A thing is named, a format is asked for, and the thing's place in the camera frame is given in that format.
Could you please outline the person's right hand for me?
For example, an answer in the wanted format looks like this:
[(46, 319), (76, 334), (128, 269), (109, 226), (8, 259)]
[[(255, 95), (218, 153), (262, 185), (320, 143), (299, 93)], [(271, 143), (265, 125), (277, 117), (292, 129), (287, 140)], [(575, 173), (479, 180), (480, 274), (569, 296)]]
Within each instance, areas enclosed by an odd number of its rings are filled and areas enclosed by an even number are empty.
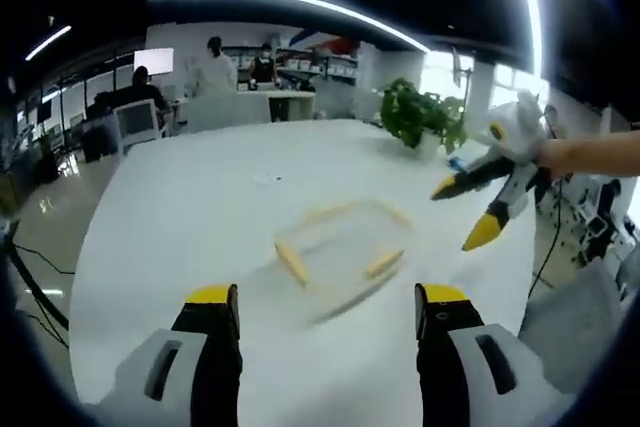
[(566, 139), (547, 139), (536, 154), (536, 164), (550, 172), (552, 178), (575, 171), (574, 143)]

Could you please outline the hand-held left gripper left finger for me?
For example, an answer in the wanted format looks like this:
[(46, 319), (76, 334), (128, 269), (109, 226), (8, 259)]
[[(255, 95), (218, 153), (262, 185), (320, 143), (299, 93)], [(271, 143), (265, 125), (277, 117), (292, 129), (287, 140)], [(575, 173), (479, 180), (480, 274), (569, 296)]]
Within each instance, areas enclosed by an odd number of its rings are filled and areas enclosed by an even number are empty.
[(118, 422), (236, 426), (242, 368), (238, 286), (200, 288), (117, 367)]

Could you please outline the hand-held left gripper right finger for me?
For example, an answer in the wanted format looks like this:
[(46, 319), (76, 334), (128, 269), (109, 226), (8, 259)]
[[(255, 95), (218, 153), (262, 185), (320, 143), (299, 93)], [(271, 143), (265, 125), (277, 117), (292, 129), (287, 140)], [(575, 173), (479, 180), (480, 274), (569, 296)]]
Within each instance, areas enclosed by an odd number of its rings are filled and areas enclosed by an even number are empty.
[(460, 290), (414, 288), (425, 426), (529, 426), (550, 406), (540, 359)]

